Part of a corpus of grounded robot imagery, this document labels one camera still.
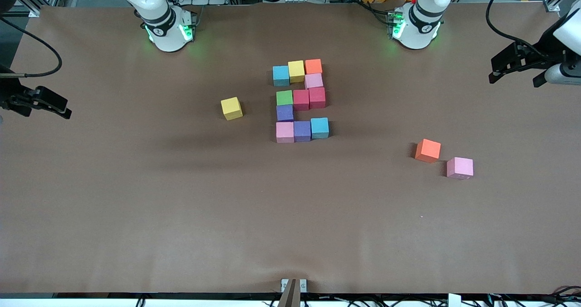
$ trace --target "purple cube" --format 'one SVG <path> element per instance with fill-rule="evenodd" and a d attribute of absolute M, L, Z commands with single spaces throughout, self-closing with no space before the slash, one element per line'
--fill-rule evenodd
<path fill-rule="evenodd" d="M 276 107 L 276 120 L 278 122 L 292 122 L 294 119 L 292 105 L 278 105 Z"/>
<path fill-rule="evenodd" d="M 473 160 L 470 158 L 454 157 L 446 166 L 448 178 L 469 179 L 474 176 Z"/>
<path fill-rule="evenodd" d="M 311 122 L 296 121 L 295 142 L 307 142 L 307 141 L 311 141 Z"/>

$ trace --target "brown table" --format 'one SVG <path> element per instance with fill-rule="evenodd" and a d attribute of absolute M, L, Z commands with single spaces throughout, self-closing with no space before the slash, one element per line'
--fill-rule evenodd
<path fill-rule="evenodd" d="M 489 85 L 509 44 L 452 5 L 411 51 L 356 5 L 209 7 L 196 41 L 153 47 L 132 9 L 43 9 L 66 121 L 3 112 L 0 290 L 551 292 L 578 284 L 581 92 L 535 71 Z M 536 40 L 556 15 L 498 4 Z M 273 65 L 322 58 L 332 138 L 274 143 Z M 12 69 L 51 69 L 23 38 Z M 246 115 L 225 121 L 221 99 Z M 410 157 L 422 138 L 442 162 Z M 475 160 L 475 178 L 443 176 Z"/>

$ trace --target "cube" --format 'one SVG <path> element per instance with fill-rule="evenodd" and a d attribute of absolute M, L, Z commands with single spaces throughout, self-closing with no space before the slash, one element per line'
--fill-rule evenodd
<path fill-rule="evenodd" d="M 292 105 L 292 90 L 277 91 L 276 105 Z"/>
<path fill-rule="evenodd" d="M 296 121 L 295 122 L 295 142 L 311 141 L 311 122 Z"/>
<path fill-rule="evenodd" d="M 292 122 L 294 119 L 292 105 L 279 105 L 276 107 L 276 120 L 278 122 Z"/>
<path fill-rule="evenodd" d="M 309 110 L 309 91 L 308 90 L 293 90 L 292 91 L 293 106 L 295 110 Z"/>
<path fill-rule="evenodd" d="M 289 62 L 289 76 L 291 84 L 305 80 L 305 64 L 303 61 Z"/>
<path fill-rule="evenodd" d="M 222 100 L 220 101 L 220 104 L 222 104 L 222 113 L 224 113 L 224 117 L 226 117 L 228 121 L 242 117 L 242 108 L 238 101 L 238 97 Z"/>
<path fill-rule="evenodd" d="M 474 176 L 474 162 L 470 158 L 454 157 L 446 166 L 448 178 L 469 179 Z"/>
<path fill-rule="evenodd" d="M 325 88 L 318 86 L 309 89 L 309 108 L 323 109 L 326 106 Z"/>
<path fill-rule="evenodd" d="M 305 75 L 305 89 L 323 86 L 323 77 L 321 73 Z"/>
<path fill-rule="evenodd" d="M 415 159 L 426 163 L 434 163 L 440 158 L 440 148 L 442 144 L 439 142 L 422 139 L 418 144 L 418 149 L 415 151 Z"/>
<path fill-rule="evenodd" d="M 323 139 L 329 137 L 329 119 L 318 117 L 311 119 L 311 138 Z"/>
<path fill-rule="evenodd" d="M 274 86 L 291 85 L 291 77 L 289 76 L 289 67 L 287 65 L 273 66 L 272 82 L 274 83 Z"/>
<path fill-rule="evenodd" d="M 306 60 L 305 61 L 305 72 L 307 74 L 323 73 L 323 67 L 321 65 L 321 60 Z"/>
<path fill-rule="evenodd" d="M 295 125 L 293 122 L 276 123 L 276 142 L 285 144 L 295 141 Z"/>

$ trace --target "white robot link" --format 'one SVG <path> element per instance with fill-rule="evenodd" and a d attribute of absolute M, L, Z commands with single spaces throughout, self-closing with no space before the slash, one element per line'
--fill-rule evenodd
<path fill-rule="evenodd" d="M 149 40 L 164 52 L 175 52 L 193 41 L 196 17 L 166 0 L 127 0 L 145 23 Z"/>
<path fill-rule="evenodd" d="M 398 23 L 391 36 L 411 49 L 427 47 L 438 34 L 442 15 L 452 0 L 417 0 L 395 9 L 393 21 Z"/>

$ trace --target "red cube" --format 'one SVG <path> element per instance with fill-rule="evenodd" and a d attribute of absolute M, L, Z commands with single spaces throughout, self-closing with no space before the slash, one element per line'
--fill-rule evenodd
<path fill-rule="evenodd" d="M 323 109 L 326 105 L 325 88 L 317 86 L 309 89 L 309 101 L 312 109 Z"/>
<path fill-rule="evenodd" d="M 309 91 L 293 90 L 292 104 L 295 110 L 309 110 Z"/>

